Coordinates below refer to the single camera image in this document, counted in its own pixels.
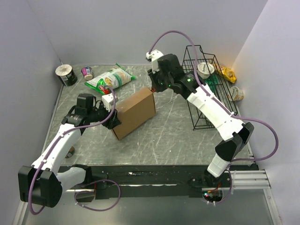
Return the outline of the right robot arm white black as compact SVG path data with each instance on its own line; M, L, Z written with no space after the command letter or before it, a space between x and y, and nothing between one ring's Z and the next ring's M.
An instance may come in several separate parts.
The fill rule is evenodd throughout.
M247 144L254 126L235 118L195 69L184 72L176 55L164 55L154 50L146 53L146 59L151 63L148 76L152 91L171 89L181 95L200 110L221 135L222 141L215 147L216 154L204 172L206 184L215 187L221 182L221 176L233 158Z

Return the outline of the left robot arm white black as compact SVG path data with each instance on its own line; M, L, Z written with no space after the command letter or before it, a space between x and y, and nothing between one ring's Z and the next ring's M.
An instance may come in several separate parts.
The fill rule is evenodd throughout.
M21 201L53 208L70 188L76 185L88 188L92 185L90 166L75 164L65 172L59 172L59 168L86 128L103 125L113 129L121 124L115 108L117 102L114 93L103 95L100 100L92 94L78 95L76 105L63 117L56 136L46 150L30 166L20 168L18 184Z

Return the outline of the brown cardboard express box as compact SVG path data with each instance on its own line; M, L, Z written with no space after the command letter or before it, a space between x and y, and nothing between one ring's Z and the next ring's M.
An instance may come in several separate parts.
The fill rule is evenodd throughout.
M121 140L148 119L156 114L156 106L153 92L144 87L116 106L118 119L121 121L112 129L117 140Z

